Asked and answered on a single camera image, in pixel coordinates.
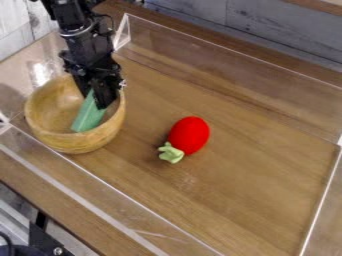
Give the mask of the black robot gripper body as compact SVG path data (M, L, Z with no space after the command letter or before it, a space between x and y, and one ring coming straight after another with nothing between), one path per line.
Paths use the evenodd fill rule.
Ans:
M112 59L114 30L104 20L71 20L59 22L60 37L66 40L67 50L59 54L64 69L78 84L120 84L122 68Z

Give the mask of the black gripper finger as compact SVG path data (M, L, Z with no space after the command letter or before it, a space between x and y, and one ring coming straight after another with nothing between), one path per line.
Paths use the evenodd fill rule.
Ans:
M94 98L99 109L106 109L118 99L120 82L116 77L104 77L92 81Z
M76 76L74 75L74 80L78 86L78 89L83 95L83 97L87 97L91 89L92 89L92 85L91 85L91 80L92 78L90 76Z

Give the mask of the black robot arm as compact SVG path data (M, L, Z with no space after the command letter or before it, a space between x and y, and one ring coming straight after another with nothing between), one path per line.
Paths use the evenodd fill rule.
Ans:
M59 25L59 35L67 49L59 57L64 70L72 75L83 96L90 92L99 109L116 100L122 82L122 67L112 58L114 27L108 26L107 14L94 11L106 0L31 0L40 1L49 17Z

